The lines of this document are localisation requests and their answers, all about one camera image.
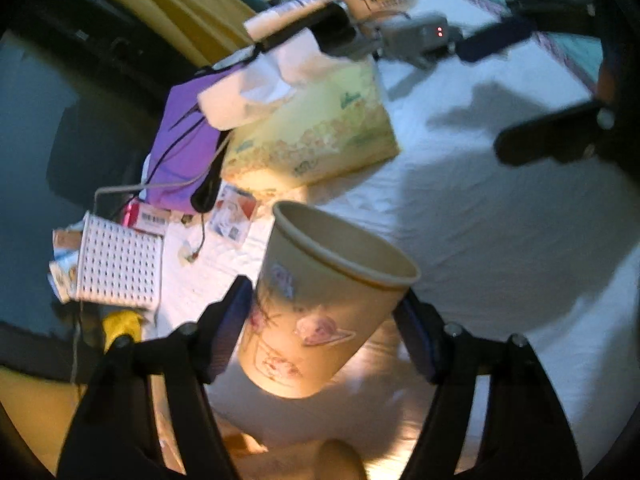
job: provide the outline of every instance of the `tissue box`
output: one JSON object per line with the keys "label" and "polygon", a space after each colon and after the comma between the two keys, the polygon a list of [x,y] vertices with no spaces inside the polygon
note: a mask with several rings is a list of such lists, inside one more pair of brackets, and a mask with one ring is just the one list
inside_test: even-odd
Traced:
{"label": "tissue box", "polygon": [[222,178],[270,200],[398,153],[375,67],[363,60],[299,89],[268,118],[236,128]]}

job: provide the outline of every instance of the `bolt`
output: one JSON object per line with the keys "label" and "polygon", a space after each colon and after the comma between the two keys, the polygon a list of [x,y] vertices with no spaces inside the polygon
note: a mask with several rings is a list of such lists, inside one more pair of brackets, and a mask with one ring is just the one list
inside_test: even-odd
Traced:
{"label": "bolt", "polygon": [[601,108],[596,120],[603,130],[610,130],[616,125],[616,115],[608,108]]}
{"label": "bolt", "polygon": [[529,344],[529,340],[527,340],[527,338],[524,337],[522,334],[513,334],[511,336],[511,341],[518,348],[524,348],[525,346],[527,346]]}
{"label": "bolt", "polygon": [[124,348],[125,346],[129,346],[129,344],[131,343],[132,339],[131,336],[129,335],[119,335],[114,341],[113,341],[113,345],[116,348]]}
{"label": "bolt", "polygon": [[596,147],[594,144],[589,144],[585,149],[584,149],[584,153],[582,154],[582,158],[591,158],[593,155],[596,154]]}
{"label": "bolt", "polygon": [[187,337],[194,335],[197,331],[198,324],[194,323],[193,321],[188,321],[187,323],[184,323],[183,325],[180,325],[178,327],[178,332]]}
{"label": "bolt", "polygon": [[464,329],[458,323],[447,323],[444,326],[444,333],[449,337],[461,336],[463,332]]}

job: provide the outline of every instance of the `white perforated basket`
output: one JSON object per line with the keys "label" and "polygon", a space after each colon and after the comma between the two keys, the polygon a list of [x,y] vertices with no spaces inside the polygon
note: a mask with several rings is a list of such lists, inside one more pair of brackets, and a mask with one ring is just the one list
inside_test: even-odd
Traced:
{"label": "white perforated basket", "polygon": [[162,238],[87,215],[78,261],[78,300],[155,309]]}

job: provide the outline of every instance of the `white bed sheet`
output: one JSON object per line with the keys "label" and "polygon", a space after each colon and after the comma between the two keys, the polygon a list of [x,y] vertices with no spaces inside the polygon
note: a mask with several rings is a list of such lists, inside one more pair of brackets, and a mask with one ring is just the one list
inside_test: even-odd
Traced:
{"label": "white bed sheet", "polygon": [[[426,10],[471,26],[493,19],[466,0],[421,0],[414,13]],[[380,72],[401,155],[315,186],[310,200],[409,253],[423,273],[418,296],[445,319],[489,338],[525,333],[591,469],[640,400],[639,195],[596,160],[510,169],[492,152],[502,128],[583,100],[587,90],[535,41],[474,66],[447,60],[428,76],[390,62],[380,62]],[[256,221],[241,250],[207,237],[192,266],[177,253],[184,240],[198,243],[199,227],[172,224],[159,335],[197,319],[236,274],[254,280],[271,223]],[[461,467],[475,459],[487,386],[479,381]],[[217,413],[267,446],[351,442],[375,480],[399,476],[433,389],[413,370],[389,320],[309,399],[270,396],[235,359],[209,395]]]}

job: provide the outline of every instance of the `white tissue paper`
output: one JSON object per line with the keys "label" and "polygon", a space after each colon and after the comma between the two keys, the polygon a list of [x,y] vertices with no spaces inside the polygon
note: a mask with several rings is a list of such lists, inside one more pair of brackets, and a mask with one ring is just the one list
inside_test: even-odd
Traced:
{"label": "white tissue paper", "polygon": [[201,92],[200,110],[214,128],[231,130],[268,117],[299,88],[351,63],[323,54],[306,28]]}

